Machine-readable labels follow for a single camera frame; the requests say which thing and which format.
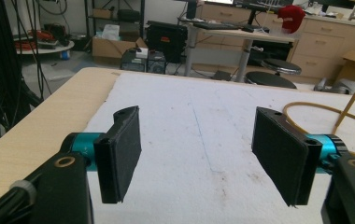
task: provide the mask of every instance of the black stool seat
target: black stool seat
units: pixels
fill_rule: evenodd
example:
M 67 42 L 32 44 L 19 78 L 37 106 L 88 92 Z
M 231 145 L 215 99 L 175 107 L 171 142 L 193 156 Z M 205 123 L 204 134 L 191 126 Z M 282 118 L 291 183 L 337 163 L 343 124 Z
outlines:
M 250 84 L 258 84 L 264 86 L 297 89 L 297 87 L 289 80 L 265 72 L 248 72 L 246 76 L 246 82 Z
M 301 68 L 294 63 L 288 63 L 279 59 L 264 59 L 261 65 L 273 71 L 289 75 L 300 75 Z

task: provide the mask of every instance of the yellow cable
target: yellow cable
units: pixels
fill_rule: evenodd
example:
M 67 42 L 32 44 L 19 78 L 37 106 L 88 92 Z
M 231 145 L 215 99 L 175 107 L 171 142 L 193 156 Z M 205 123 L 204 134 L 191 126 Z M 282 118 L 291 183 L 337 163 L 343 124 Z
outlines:
M 330 107 L 330 106 L 327 106 L 327 105 L 319 105 L 319 104 L 314 104 L 314 103 L 309 103 L 309 102 L 292 102 L 292 103 L 289 103 L 289 104 L 285 105 L 285 107 L 283 107 L 283 113 L 286 115 L 287 122 L 289 124 L 291 124 L 293 127 L 295 127 L 301 133 L 308 133 L 308 132 L 305 129 L 303 129 L 302 127 L 300 127 L 296 122 L 294 122 L 293 119 L 291 119 L 291 117 L 288 114 L 288 109 L 290 107 L 292 107 L 292 106 L 295 106 L 295 105 L 314 106 L 314 107 L 317 107 L 317 108 L 333 111 L 333 112 L 335 112 L 337 114 L 341 114 L 343 112 L 343 111 L 341 111 L 339 109 L 336 109 L 336 108 L 333 108 L 333 107 Z M 350 113 L 347 113 L 347 116 L 352 118 L 352 119 L 355 119 L 355 115 L 352 115 Z M 352 156 L 355 156 L 355 152 L 350 151 L 349 153 Z

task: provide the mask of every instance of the teal cylindrical joint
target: teal cylindrical joint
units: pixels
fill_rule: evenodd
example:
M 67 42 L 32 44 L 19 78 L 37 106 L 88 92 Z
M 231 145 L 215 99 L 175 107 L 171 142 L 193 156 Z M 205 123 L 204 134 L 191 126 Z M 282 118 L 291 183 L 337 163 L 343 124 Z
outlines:
M 305 136 L 318 140 L 323 144 L 322 151 L 319 156 L 319 164 L 322 164 L 323 162 L 330 162 L 330 158 L 328 157 L 331 155 L 337 155 L 337 149 L 333 140 L 329 136 L 325 134 L 306 134 Z M 317 169 L 317 173 L 324 173 L 324 170 L 322 168 Z
M 95 150 L 93 142 L 101 133 L 79 133 L 72 146 L 72 151 L 80 152 L 90 163 L 87 171 L 96 171 Z

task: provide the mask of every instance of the stool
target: stool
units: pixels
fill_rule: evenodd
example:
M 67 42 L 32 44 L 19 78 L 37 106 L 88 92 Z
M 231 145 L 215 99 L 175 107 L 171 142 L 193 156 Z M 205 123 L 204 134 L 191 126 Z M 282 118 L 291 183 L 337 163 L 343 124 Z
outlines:
M 275 74 L 266 72 L 248 72 L 245 82 L 264 86 L 274 86 L 289 89 L 297 89 L 297 87 L 280 76 L 280 73 L 289 75 L 300 75 L 301 68 L 294 63 L 288 63 L 279 59 L 264 59 L 261 65 L 265 68 L 275 71 Z

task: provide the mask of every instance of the desk leg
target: desk leg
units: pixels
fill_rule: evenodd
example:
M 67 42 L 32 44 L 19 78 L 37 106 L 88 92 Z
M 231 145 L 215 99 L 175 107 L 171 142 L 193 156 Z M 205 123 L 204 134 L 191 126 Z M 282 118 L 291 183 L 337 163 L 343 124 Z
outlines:
M 195 49 L 195 41 L 197 41 L 198 29 L 189 25 L 189 45 L 187 48 L 186 66 L 184 68 L 184 76 L 188 77 L 192 70 L 192 50 Z
M 245 69 L 247 68 L 252 43 L 252 39 L 245 39 L 244 41 L 244 45 L 242 46 L 241 59 L 239 60 L 239 69 L 238 73 L 236 74 L 235 82 L 242 82 L 244 79 Z

